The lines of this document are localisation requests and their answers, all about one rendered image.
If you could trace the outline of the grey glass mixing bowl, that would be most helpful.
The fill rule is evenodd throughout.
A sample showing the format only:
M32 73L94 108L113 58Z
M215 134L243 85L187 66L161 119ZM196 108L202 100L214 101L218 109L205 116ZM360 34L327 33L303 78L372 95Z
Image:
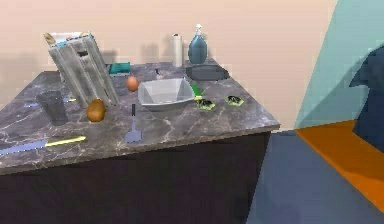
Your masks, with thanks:
M192 87L184 78L152 80L138 87L140 104L153 112L184 108L194 97Z

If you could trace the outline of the blue soap dispenser bottle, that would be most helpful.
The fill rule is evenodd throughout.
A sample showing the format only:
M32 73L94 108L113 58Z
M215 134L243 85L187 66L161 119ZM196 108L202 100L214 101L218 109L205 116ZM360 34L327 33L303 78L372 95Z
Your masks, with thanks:
M189 44L188 57L192 64L202 64L207 58L207 44L202 36L201 28L201 24L196 25L195 36Z

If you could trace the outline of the white paper towel roll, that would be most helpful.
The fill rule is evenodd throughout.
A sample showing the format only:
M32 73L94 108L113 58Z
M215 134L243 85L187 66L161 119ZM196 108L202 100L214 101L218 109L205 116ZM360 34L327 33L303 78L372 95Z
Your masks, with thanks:
M175 33L172 36L173 46L173 65L175 67L181 67L183 65L183 40L182 36Z

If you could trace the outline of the brown egg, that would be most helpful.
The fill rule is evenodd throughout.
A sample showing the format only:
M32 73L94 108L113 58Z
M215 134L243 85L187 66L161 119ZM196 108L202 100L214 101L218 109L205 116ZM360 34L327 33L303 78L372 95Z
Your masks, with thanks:
M126 87L129 91L135 92L138 90L139 81L135 76L129 76L126 80Z

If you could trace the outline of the dark cabinet with marble top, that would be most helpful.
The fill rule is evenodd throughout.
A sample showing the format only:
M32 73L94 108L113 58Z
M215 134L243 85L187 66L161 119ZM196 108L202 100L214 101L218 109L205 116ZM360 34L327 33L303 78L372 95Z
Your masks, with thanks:
M63 90L43 72L0 110L0 148L50 138L81 142L0 155L0 224L245 224L270 133L278 121L237 81L203 82L215 107L152 112L123 78L120 103L99 123L76 103L54 126L33 103ZM241 106L228 105L238 96ZM131 106L142 140L127 143Z

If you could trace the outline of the teal sponge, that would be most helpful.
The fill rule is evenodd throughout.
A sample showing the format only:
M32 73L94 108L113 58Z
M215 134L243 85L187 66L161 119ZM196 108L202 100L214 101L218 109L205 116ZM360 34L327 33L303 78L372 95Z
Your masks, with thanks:
M107 65L107 70L110 75L128 74L130 69L131 65L129 62L119 62Z

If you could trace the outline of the brown potato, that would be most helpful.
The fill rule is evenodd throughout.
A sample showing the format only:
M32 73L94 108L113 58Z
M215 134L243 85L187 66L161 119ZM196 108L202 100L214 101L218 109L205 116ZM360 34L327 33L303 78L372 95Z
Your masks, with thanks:
M106 107L101 99L94 99L87 107L86 115L91 122L100 122L104 119Z

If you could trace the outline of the dark grey cup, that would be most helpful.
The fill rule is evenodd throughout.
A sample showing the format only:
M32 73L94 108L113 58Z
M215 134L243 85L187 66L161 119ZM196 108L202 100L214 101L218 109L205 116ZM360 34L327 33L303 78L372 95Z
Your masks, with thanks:
M37 95L36 100L54 126L61 126L68 122L66 108L60 91L46 91Z

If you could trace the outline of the green handled utensil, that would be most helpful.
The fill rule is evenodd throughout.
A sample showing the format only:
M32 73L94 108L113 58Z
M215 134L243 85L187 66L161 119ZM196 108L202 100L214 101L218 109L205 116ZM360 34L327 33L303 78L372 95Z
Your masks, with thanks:
M200 99L202 99L202 93L201 93L201 91L199 90L198 86L197 86L197 85L194 85L194 84L192 84L192 85L190 85L190 86L191 86L191 88L192 88L192 90L193 90L193 92L194 92L194 100L200 100Z

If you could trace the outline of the small yellow handled butter knife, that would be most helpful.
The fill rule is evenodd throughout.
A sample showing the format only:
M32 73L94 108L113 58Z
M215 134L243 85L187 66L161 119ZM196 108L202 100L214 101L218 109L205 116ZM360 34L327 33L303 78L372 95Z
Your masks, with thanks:
M42 104L39 102L24 104L23 107L24 108L33 108L33 107L38 107L38 106L42 106L42 105L46 105L46 106L61 105L61 104L65 104L68 102L75 102L75 101L76 101L75 98L64 97L61 103L58 100L50 100L50 101L43 102Z

